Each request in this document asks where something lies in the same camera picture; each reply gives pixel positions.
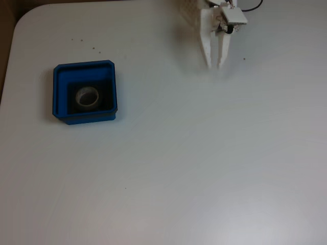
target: brown background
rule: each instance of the brown background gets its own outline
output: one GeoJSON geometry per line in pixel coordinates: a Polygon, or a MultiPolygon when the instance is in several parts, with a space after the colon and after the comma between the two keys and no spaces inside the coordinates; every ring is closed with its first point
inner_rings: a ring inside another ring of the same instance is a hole
{"type": "Polygon", "coordinates": [[[0,0],[0,100],[15,25],[33,8],[45,4],[99,2],[101,0],[0,0]]]}

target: black cable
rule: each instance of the black cable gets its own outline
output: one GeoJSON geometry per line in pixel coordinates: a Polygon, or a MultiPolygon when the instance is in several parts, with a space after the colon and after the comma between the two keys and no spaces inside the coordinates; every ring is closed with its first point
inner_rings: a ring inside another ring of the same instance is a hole
{"type": "Polygon", "coordinates": [[[258,7],[261,6],[261,4],[262,4],[263,1],[264,0],[261,0],[260,3],[258,4],[258,6],[252,8],[252,9],[244,9],[244,10],[242,10],[242,12],[250,12],[250,11],[256,10],[258,7]]]}

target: blue tray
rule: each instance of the blue tray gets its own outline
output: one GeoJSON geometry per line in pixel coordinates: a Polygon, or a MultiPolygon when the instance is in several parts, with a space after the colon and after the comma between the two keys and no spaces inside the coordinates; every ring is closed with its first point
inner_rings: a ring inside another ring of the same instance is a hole
{"type": "Polygon", "coordinates": [[[117,112],[114,63],[110,60],[58,65],[53,75],[53,115],[68,125],[114,120],[117,112]],[[74,107],[77,89],[92,86],[102,94],[95,111],[74,107]]]}

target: robotic arm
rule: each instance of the robotic arm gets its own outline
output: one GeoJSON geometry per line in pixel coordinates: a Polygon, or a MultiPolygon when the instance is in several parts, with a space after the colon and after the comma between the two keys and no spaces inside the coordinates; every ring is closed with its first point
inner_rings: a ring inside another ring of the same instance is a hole
{"type": "Polygon", "coordinates": [[[221,66],[228,55],[231,34],[239,25],[247,24],[237,0],[182,0],[180,11],[198,33],[209,68],[214,57],[212,42],[218,37],[217,66],[221,66]]]}

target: white table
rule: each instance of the white table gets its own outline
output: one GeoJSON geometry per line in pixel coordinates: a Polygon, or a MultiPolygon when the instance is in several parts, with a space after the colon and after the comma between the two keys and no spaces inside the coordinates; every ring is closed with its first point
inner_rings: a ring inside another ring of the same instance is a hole
{"type": "Polygon", "coordinates": [[[47,5],[19,21],[0,244],[327,243],[327,1],[264,1],[219,71],[171,2],[47,5]],[[106,59],[116,120],[54,118],[54,67],[106,59]]]}

